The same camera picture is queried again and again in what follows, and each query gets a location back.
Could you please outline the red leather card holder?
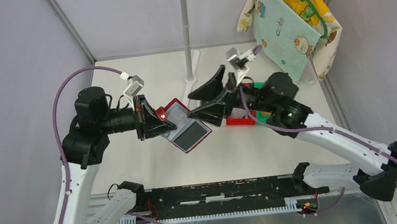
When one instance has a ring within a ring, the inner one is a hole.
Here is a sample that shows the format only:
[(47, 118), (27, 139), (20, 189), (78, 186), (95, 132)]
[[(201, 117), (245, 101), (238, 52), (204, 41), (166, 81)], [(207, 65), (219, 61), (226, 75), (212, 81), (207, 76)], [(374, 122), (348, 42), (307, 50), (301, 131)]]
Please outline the red leather card holder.
[(156, 110), (156, 115), (161, 121), (176, 125), (176, 129), (163, 134), (162, 137), (186, 154), (190, 153), (212, 132), (212, 129), (202, 121), (189, 118), (187, 116), (189, 111), (189, 108), (177, 98), (171, 100), (165, 107), (161, 106)]

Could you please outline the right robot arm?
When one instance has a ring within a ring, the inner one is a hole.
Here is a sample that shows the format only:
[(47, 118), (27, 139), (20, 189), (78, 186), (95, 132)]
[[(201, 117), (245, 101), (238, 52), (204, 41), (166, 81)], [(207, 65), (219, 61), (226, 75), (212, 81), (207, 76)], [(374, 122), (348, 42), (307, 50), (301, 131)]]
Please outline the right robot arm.
[(262, 126), (279, 135), (315, 144), (346, 160), (346, 164), (300, 163), (291, 186), (303, 195), (311, 189), (357, 188), (372, 199), (389, 202), (397, 190), (397, 141), (391, 144), (363, 138), (331, 123), (295, 100), (298, 86), (288, 74), (275, 72), (261, 85), (243, 84), (233, 73), (222, 82), (225, 67), (188, 97), (200, 101), (188, 117), (220, 126), (233, 109), (268, 112)]

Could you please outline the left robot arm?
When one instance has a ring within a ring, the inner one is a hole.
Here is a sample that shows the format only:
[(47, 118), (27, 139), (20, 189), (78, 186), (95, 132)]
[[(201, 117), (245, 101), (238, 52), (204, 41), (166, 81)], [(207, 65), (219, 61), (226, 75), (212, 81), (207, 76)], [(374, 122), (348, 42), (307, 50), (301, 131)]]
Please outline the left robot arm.
[(62, 184), (53, 224), (118, 224), (129, 210), (145, 208), (142, 184), (124, 181), (114, 196), (92, 218), (87, 217), (92, 186), (109, 145), (109, 136), (135, 131), (139, 140), (161, 136), (176, 129), (158, 114), (144, 95), (133, 98), (132, 107), (111, 108), (103, 88), (88, 87), (74, 102), (76, 116), (61, 140)]

